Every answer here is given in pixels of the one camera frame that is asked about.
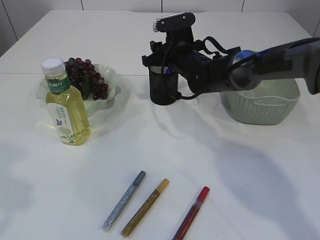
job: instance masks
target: grape bunch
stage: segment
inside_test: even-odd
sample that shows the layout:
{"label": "grape bunch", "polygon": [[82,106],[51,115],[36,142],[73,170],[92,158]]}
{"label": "grape bunch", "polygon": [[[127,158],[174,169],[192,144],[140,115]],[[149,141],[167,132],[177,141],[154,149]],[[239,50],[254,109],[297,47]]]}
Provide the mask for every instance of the grape bunch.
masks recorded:
{"label": "grape bunch", "polygon": [[95,70],[90,59],[82,61],[79,57],[76,59],[70,57],[64,62],[64,66],[71,85],[81,92],[83,100],[86,100],[89,94],[93,94],[94,100],[107,99],[109,86]]}

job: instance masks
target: gold marker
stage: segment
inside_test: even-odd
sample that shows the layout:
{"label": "gold marker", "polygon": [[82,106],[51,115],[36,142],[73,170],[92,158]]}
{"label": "gold marker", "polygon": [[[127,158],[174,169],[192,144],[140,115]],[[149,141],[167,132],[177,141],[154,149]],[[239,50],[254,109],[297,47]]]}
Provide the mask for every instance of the gold marker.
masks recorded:
{"label": "gold marker", "polygon": [[156,200],[159,198],[160,194],[165,190],[168,184],[169,184],[169,180],[165,178],[160,183],[160,185],[153,191],[153,193],[151,193],[148,199],[144,202],[144,204],[140,207],[140,209],[135,213],[135,215],[131,218],[128,224],[121,231],[121,235],[124,238],[128,237],[133,232],[133,230],[139,224],[141,219],[146,215],[146,213],[149,211],[152,205],[156,202]]}

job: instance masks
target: white wall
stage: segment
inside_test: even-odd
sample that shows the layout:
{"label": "white wall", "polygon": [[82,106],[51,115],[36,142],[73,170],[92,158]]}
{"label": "white wall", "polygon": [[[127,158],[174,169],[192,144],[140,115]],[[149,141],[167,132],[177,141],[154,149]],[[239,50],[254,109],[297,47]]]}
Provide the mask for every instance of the white wall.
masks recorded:
{"label": "white wall", "polygon": [[240,12],[244,0],[162,0],[164,13]]}
{"label": "white wall", "polygon": [[3,3],[18,38],[50,10],[82,10],[81,0],[3,0]]}
{"label": "white wall", "polygon": [[0,1],[0,56],[17,41],[5,8]]}
{"label": "white wall", "polygon": [[82,0],[84,10],[128,10],[161,13],[161,0]]}
{"label": "white wall", "polygon": [[[21,38],[47,12],[61,10],[129,10],[134,12],[247,11],[287,12],[311,35],[320,37],[320,0],[2,0]],[[16,41],[0,2],[0,55]]]}
{"label": "white wall", "polygon": [[319,0],[245,0],[244,12],[289,13],[310,35],[314,35],[320,19]]}

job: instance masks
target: marker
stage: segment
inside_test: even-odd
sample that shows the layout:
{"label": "marker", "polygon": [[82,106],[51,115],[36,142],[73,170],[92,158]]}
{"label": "marker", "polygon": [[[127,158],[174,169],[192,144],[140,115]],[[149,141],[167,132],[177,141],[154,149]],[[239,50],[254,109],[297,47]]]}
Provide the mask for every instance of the marker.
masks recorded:
{"label": "marker", "polygon": [[141,219],[146,215],[146,213],[149,211],[152,205],[156,202],[156,200],[159,198],[160,194],[165,190],[168,184],[169,184],[169,180],[165,178],[160,183],[160,185],[153,191],[153,193],[151,193],[149,198],[144,202],[144,204],[140,207],[140,209],[135,213],[135,215],[131,218],[128,224],[121,231],[121,235],[124,238],[128,237],[133,232],[133,230],[139,224]]}
{"label": "marker", "polygon": [[182,240],[184,239],[187,231],[189,230],[191,224],[195,220],[202,204],[204,203],[210,188],[205,186],[202,191],[200,192],[199,196],[196,198],[194,204],[192,205],[191,209],[189,210],[188,214],[185,216],[183,222],[181,223],[178,231],[174,235],[172,240]]}
{"label": "marker", "polygon": [[140,183],[146,176],[146,173],[144,171],[141,171],[139,175],[135,178],[133,183],[129,186],[128,190],[124,193],[120,201],[117,203],[117,205],[114,207],[108,218],[105,220],[104,224],[102,225],[102,230],[105,232],[108,232],[113,224],[117,221],[120,214],[123,212],[123,210],[126,208],[128,203],[130,202],[130,199],[138,189]]}

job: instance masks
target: mesh pen holder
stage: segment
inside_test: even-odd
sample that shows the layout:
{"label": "mesh pen holder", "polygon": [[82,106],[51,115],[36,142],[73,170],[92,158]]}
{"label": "mesh pen holder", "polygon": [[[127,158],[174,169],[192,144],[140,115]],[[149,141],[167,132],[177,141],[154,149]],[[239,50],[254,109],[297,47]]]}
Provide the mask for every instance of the mesh pen holder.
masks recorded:
{"label": "mesh pen holder", "polygon": [[[168,73],[168,67],[164,68],[164,81],[169,89],[178,91],[178,73]],[[176,100],[169,95],[168,88],[161,78],[161,67],[149,67],[150,99],[158,105],[170,105]]]}

